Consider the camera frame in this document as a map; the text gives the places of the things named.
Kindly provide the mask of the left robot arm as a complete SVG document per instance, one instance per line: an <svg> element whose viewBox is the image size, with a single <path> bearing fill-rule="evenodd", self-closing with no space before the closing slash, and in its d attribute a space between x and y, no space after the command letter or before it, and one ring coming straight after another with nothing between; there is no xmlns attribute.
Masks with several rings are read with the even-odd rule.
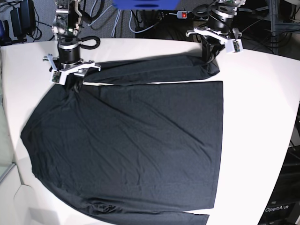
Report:
<svg viewBox="0 0 300 225"><path fill-rule="evenodd" d="M215 0L209 5L201 5L193 9L194 16L208 17L206 24L186 32L187 37L200 36L203 61L212 62L222 50L226 53L243 51L242 32L233 27L232 22L238 8L244 4L244 0Z"/></svg>

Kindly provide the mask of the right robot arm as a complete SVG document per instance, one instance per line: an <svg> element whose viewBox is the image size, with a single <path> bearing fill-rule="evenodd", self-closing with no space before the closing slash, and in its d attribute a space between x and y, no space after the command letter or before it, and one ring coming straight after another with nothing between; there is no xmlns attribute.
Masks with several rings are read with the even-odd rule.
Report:
<svg viewBox="0 0 300 225"><path fill-rule="evenodd" d="M58 56L47 54L43 61L50 64L50 82L65 85L78 92L83 79L91 68L101 70L100 64L81 58L81 50L94 50L100 46L100 38L79 38L82 22L92 22L91 17L80 9L79 0L57 0L52 32L57 41Z"/></svg>

